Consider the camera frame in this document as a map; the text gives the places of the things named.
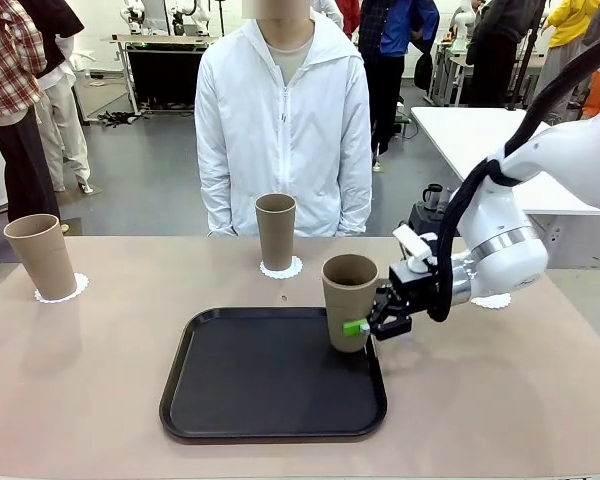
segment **black strap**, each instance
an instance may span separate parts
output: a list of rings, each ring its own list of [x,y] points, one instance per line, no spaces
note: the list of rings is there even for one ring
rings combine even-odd
[[[487,162],[487,174],[498,185],[502,185],[503,187],[515,187],[516,185],[520,185],[522,182],[520,180],[516,180],[515,178],[507,177],[502,170],[500,170],[500,162],[497,160],[489,160]]]

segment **red shirt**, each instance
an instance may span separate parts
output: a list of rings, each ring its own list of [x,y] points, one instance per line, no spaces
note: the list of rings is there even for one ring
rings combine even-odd
[[[360,25],[360,3],[358,0],[336,0],[336,3],[344,17],[344,33],[351,38]]]
[[[16,0],[0,0],[0,117],[40,100],[35,74],[46,63],[42,35],[24,8]]]

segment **neck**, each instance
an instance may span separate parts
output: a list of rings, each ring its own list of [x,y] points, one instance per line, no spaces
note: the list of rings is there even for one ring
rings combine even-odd
[[[314,24],[309,18],[288,20],[258,20],[264,41],[279,50],[293,50],[307,43]]]

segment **black t-shirt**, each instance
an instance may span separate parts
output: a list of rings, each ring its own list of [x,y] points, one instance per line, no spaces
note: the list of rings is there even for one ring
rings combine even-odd
[[[56,45],[56,35],[69,38],[84,30],[84,25],[64,0],[18,0],[42,34],[47,67],[36,75],[45,76],[65,61]]]

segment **black pants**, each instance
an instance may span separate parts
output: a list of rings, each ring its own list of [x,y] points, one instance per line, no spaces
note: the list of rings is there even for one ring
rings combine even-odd
[[[518,44],[502,35],[487,35],[476,45],[471,107],[504,106]]]
[[[375,152],[379,147],[379,152],[384,153],[389,148],[389,140],[394,134],[404,57],[379,56],[365,60],[364,67],[369,85],[371,150]]]
[[[5,160],[9,221],[36,213],[60,218],[33,107],[15,125],[0,127],[0,152]]]

